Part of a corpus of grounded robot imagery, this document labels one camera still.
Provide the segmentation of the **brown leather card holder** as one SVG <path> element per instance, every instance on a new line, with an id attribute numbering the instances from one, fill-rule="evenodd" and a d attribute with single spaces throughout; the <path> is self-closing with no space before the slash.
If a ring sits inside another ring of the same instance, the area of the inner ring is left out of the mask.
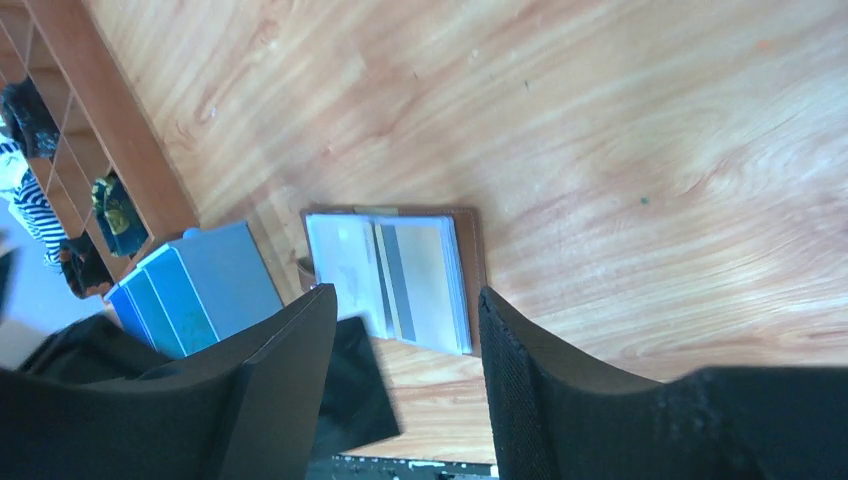
<path id="1" fill-rule="evenodd" d="M 479 355 L 487 269 L 476 208 L 317 205 L 301 221 L 301 285 L 333 285 L 340 320 L 358 317 L 379 339 Z"/>

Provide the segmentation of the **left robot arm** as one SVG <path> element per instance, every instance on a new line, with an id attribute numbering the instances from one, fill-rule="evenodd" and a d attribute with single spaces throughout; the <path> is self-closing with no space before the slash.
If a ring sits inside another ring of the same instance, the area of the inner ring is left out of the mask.
<path id="1" fill-rule="evenodd" d="M 135 379 L 171 359 L 102 314 L 49 335 L 18 372 L 71 384 Z"/>

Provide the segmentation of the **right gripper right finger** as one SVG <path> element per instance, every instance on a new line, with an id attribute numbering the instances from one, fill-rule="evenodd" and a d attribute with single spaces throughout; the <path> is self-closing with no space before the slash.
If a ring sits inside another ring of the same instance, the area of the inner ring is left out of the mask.
<path id="1" fill-rule="evenodd" d="M 721 366 L 662 383 L 605 363 L 479 296 L 481 360 L 505 479 L 843 479 L 843 367 Z"/>

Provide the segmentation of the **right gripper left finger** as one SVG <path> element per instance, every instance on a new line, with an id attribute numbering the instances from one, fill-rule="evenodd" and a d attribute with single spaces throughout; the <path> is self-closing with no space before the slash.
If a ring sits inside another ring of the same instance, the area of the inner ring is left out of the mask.
<path id="1" fill-rule="evenodd" d="M 321 284 L 135 379 L 1 374 L 5 479 L 302 479 L 336 329 Z"/>

